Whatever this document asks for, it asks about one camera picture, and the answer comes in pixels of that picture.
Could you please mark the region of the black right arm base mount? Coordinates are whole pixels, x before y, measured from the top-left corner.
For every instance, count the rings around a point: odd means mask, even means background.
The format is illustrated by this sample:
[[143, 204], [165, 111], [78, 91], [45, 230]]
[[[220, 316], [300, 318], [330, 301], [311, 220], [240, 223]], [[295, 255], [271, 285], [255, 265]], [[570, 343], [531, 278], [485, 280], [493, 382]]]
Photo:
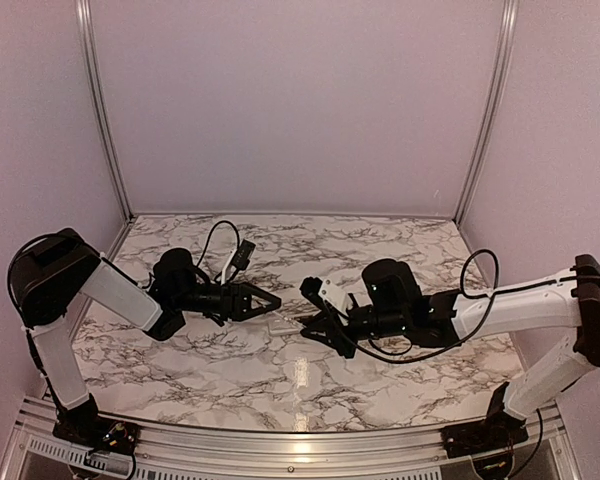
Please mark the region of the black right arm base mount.
[[443, 447], [449, 458], [510, 448], [528, 440], [526, 421], [505, 412], [504, 397], [508, 386], [505, 382], [493, 392], [483, 419], [441, 429]]

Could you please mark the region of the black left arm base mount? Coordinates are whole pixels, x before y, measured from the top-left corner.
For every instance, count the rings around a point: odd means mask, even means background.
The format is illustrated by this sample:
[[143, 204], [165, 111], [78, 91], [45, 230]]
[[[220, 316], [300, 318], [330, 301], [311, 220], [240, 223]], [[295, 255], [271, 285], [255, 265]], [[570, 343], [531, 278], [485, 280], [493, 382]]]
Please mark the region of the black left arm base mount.
[[74, 408], [62, 405], [55, 393], [52, 399], [56, 407], [53, 428], [56, 438], [89, 447], [95, 452], [129, 456], [135, 452], [140, 426], [134, 422], [102, 417], [92, 394]]

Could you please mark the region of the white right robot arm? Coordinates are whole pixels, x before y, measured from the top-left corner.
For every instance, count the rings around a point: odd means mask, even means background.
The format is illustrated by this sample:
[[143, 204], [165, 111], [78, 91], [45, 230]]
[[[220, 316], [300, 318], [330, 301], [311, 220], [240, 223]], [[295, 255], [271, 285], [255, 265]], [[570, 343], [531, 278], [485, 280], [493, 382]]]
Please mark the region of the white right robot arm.
[[564, 329], [566, 335], [526, 372], [498, 387], [475, 438], [495, 448], [515, 424], [545, 402], [600, 369], [600, 264], [588, 254], [574, 265], [540, 280], [494, 285], [471, 293], [465, 286], [422, 293], [409, 265], [390, 258], [362, 272], [371, 300], [360, 305], [330, 280], [307, 277], [301, 295], [318, 308], [303, 320], [301, 334], [336, 350], [344, 358], [362, 351], [363, 342], [401, 336], [423, 354], [400, 358], [374, 346], [365, 354], [389, 364], [433, 359], [471, 339], [527, 330]]

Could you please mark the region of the white remote control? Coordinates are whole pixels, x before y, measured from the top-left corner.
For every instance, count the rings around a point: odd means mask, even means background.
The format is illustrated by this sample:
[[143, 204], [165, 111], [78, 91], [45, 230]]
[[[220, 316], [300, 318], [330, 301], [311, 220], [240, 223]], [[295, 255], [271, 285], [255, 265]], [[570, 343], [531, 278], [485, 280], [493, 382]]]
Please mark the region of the white remote control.
[[275, 320], [269, 324], [268, 331], [272, 337], [297, 335], [303, 325], [294, 320]]

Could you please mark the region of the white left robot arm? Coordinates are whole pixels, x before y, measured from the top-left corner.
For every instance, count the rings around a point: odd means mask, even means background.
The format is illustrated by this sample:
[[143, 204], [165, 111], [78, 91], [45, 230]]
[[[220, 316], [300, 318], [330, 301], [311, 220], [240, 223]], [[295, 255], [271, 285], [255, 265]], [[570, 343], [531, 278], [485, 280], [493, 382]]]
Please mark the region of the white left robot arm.
[[218, 326], [243, 322], [281, 306], [278, 296], [223, 274], [215, 282], [189, 250], [161, 255], [142, 286], [74, 229], [42, 234], [24, 244], [7, 268], [7, 291], [21, 318], [31, 356], [66, 426], [86, 445], [105, 438], [106, 423], [82, 376], [73, 343], [93, 305], [149, 338], [164, 342], [197, 313]]

